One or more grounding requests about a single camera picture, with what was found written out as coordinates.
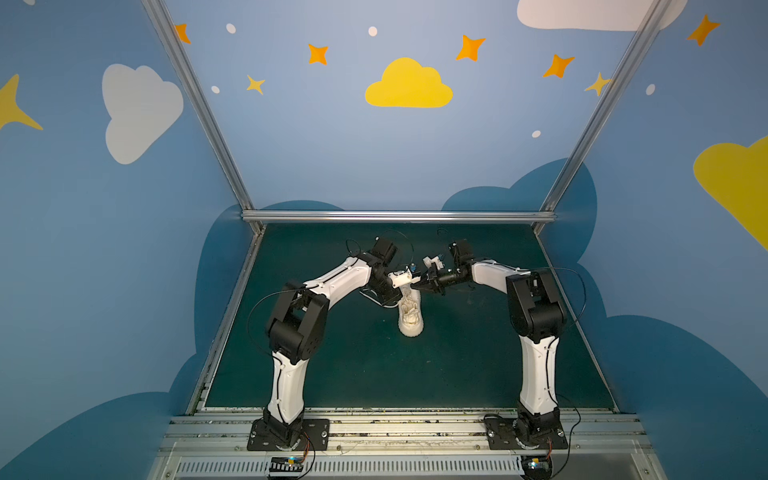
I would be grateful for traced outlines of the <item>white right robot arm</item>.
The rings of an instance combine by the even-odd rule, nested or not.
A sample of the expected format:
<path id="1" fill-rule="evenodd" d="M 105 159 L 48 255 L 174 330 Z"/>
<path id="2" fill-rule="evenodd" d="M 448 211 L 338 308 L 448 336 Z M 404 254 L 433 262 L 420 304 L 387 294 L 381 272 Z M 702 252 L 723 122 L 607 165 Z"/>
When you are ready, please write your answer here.
<path id="1" fill-rule="evenodd" d="M 477 259 L 465 240 L 451 243 L 449 251 L 453 267 L 445 267 L 439 257 L 426 257 L 425 269 L 412 286 L 443 294 L 450 286 L 473 282 L 506 295 L 522 354 L 522 384 L 512 425 L 515 440 L 525 449 L 567 447 L 555 391 L 556 352 L 567 313 L 553 273 Z"/>

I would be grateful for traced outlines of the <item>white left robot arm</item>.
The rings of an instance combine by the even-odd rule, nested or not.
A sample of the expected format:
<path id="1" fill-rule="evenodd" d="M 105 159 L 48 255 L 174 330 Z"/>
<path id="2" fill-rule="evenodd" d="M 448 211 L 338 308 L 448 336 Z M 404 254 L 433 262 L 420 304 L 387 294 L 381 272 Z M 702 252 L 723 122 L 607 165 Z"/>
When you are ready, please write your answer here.
<path id="1" fill-rule="evenodd" d="M 348 255 L 315 279 L 288 283 L 280 292 L 266 324 L 274 375 L 271 398 L 260 421 L 278 447 L 293 448 L 303 437 L 306 371 L 323 341 L 331 308 L 359 289 L 372 291 L 375 300 L 387 307 L 402 299 L 389 277 L 396 253 L 392 241 L 378 237 L 371 249 Z"/>

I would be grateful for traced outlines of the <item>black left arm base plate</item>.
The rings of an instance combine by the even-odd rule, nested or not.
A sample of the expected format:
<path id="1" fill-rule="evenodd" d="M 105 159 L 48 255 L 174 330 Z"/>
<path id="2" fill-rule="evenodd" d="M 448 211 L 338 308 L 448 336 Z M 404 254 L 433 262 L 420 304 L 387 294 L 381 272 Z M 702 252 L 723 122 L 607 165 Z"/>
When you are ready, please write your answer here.
<path id="1" fill-rule="evenodd" d="M 283 424 L 276 418 L 253 422 L 248 435 L 248 451 L 325 451 L 328 448 L 330 422 L 327 419 L 301 419 Z"/>

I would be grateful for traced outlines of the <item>white knit sneaker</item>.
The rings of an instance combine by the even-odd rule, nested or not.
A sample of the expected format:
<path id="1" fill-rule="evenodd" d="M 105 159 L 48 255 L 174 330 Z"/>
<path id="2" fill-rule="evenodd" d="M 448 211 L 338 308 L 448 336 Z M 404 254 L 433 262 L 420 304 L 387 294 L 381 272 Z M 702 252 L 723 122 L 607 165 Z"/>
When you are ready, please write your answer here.
<path id="1" fill-rule="evenodd" d="M 420 335 L 424 328 L 421 293 L 409 285 L 401 286 L 400 292 L 402 297 L 397 303 L 398 328 L 404 336 L 413 338 Z"/>

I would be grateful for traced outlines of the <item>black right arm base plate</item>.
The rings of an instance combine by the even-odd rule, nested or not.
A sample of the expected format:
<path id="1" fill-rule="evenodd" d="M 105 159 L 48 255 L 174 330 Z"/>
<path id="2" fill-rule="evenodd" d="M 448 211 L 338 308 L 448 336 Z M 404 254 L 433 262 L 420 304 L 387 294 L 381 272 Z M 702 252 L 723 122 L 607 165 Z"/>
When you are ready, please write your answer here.
<path id="1" fill-rule="evenodd" d="M 485 415 L 482 422 L 491 450 L 566 450 L 569 446 L 559 422 L 495 414 Z"/>

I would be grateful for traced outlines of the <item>white shoelace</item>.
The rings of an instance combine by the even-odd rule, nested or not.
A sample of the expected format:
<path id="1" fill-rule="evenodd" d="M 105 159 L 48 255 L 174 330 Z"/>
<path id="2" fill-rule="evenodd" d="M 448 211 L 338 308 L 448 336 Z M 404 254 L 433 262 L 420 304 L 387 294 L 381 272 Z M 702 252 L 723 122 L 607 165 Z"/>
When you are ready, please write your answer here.
<path id="1" fill-rule="evenodd" d="M 358 293 L 360 295 L 362 295 L 364 298 L 370 300 L 371 302 L 373 302 L 374 304 L 376 304 L 379 307 L 382 307 L 382 308 L 385 308 L 385 309 L 394 309 L 394 308 L 397 307 L 396 303 L 394 303 L 394 304 L 383 303 L 379 299 L 378 295 L 375 292 L 373 292 L 372 290 L 359 289 Z"/>

